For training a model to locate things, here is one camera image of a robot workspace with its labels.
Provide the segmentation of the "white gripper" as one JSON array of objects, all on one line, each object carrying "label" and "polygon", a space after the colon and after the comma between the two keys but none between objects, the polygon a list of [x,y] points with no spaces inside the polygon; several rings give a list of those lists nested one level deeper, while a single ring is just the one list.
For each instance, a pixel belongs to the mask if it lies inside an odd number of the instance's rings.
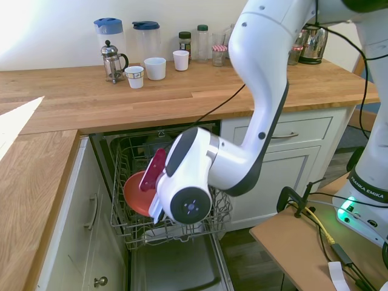
[{"label": "white gripper", "polygon": [[150,205],[150,217],[153,220],[154,224],[158,224],[166,219],[166,214],[163,209],[163,203],[158,193],[155,193],[155,196]]}]

